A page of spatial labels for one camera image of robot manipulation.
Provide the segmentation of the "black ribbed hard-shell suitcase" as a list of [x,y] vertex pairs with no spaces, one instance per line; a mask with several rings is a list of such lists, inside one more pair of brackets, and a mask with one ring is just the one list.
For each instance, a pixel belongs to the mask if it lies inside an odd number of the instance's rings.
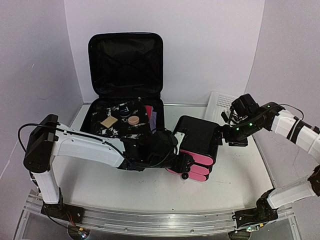
[[90,105],[80,130],[90,133],[97,106],[140,102],[157,112],[156,129],[165,130],[162,38],[150,32],[94,35],[88,42],[91,84],[98,98]]

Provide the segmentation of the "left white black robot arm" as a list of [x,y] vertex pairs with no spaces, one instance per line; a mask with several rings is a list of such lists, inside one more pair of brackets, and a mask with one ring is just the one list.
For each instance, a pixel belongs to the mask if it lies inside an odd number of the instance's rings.
[[57,219],[83,213],[84,209],[64,203],[52,169],[56,157],[80,158],[126,171],[170,169],[185,177],[195,161],[180,151],[184,137],[184,133],[165,129],[145,137],[102,137],[61,124],[55,114],[47,115],[41,123],[24,124],[17,132],[24,167],[42,194],[42,212]]

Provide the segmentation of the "black pouch with pink end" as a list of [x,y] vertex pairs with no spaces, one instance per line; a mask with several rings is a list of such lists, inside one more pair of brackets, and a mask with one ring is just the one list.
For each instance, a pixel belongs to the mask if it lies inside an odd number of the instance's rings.
[[197,164],[211,167],[216,163],[218,154],[215,130],[219,127],[215,122],[183,115],[173,132],[184,133],[180,145],[182,152],[192,155]]

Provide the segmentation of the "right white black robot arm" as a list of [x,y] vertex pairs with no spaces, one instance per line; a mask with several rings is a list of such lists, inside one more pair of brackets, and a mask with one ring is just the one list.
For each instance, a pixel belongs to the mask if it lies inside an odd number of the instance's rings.
[[[248,137],[265,129],[286,138],[320,161],[320,129],[304,122],[286,109],[287,104],[269,102],[259,105],[246,93],[235,99],[229,108],[221,113],[223,126],[214,130],[216,145],[226,142],[229,146],[245,147]],[[278,218],[278,209],[296,201],[320,195],[320,167],[312,174],[282,188],[272,188],[256,201],[254,208],[237,210],[233,215],[236,228],[254,228]]]

